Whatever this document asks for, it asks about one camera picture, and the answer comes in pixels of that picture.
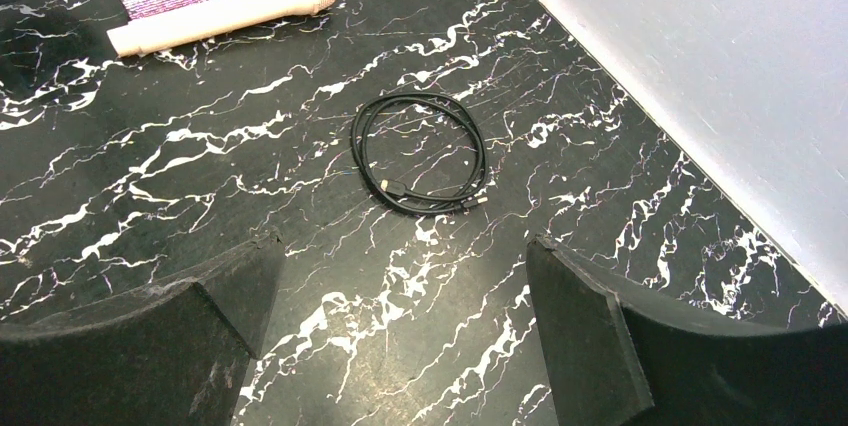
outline gray surface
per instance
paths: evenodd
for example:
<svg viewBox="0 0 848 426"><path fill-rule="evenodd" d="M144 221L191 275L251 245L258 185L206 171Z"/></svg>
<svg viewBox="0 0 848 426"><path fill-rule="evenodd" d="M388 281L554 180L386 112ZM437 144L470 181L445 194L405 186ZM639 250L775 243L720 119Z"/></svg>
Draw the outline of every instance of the gray surface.
<svg viewBox="0 0 848 426"><path fill-rule="evenodd" d="M731 199L848 304L848 0L554 3Z"/></svg>

